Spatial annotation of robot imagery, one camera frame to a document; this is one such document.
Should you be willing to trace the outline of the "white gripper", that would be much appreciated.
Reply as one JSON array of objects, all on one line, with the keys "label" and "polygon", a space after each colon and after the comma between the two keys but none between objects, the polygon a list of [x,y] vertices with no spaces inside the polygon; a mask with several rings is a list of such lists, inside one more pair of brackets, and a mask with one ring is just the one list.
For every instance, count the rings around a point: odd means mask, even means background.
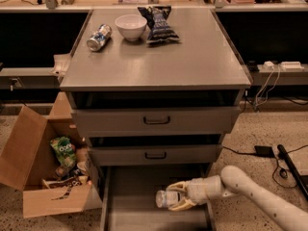
[{"label": "white gripper", "polygon": [[176,182],[167,186],[167,191],[187,192],[187,198],[182,198],[168,209],[173,212],[186,211],[195,205],[203,205],[207,201],[234,196],[222,183],[219,176],[209,178],[193,178],[193,180]]}]

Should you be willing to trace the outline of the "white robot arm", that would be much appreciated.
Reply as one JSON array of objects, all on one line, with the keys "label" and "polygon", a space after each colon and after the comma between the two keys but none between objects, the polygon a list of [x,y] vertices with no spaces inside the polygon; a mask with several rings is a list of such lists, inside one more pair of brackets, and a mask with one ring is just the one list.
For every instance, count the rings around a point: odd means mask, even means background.
[{"label": "white robot arm", "polygon": [[227,166],[220,175],[193,178],[169,185],[156,194],[159,208],[178,212],[207,200],[241,194],[249,198],[284,231],[308,231],[308,214],[278,195],[262,188],[240,168]]}]

